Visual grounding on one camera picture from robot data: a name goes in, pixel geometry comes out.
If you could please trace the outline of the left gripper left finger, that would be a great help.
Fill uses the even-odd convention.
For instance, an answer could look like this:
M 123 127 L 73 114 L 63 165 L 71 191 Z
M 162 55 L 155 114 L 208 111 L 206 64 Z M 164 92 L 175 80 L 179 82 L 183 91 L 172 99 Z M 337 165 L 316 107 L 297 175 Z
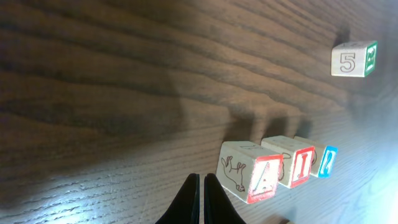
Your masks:
M 189 174 L 166 212 L 155 224 L 199 224 L 200 176 Z

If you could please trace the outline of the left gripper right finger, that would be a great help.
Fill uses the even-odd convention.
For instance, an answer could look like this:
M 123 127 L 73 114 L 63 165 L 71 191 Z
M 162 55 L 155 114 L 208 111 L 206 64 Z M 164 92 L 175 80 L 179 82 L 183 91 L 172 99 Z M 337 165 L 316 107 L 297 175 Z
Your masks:
M 234 209 L 216 175 L 209 173 L 204 184 L 205 224 L 246 224 Z

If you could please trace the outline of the letter A red block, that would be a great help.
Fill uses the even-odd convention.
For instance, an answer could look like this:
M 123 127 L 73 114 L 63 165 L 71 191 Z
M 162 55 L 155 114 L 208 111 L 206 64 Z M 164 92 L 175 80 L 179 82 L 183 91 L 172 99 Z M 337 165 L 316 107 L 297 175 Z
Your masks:
M 250 141 L 225 141 L 216 176 L 226 190 L 252 204 L 275 195 L 282 163 L 282 154 L 266 147 Z

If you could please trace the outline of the letter I red block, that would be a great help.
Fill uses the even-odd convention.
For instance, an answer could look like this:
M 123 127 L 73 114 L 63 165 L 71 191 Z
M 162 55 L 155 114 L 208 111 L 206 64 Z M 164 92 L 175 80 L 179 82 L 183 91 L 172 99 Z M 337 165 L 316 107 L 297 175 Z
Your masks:
M 282 155 L 280 184 L 292 189 L 309 179 L 315 146 L 281 135 L 263 138 L 261 146 Z

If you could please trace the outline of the blue number 2 block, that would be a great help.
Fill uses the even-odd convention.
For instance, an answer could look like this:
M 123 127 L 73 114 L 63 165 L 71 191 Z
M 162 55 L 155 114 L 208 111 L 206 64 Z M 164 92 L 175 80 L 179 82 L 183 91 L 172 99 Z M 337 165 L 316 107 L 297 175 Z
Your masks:
M 321 179 L 329 178 L 336 161 L 338 148 L 298 136 L 294 136 L 294 139 L 311 144 L 315 147 L 315 155 L 313 157 L 310 174 Z

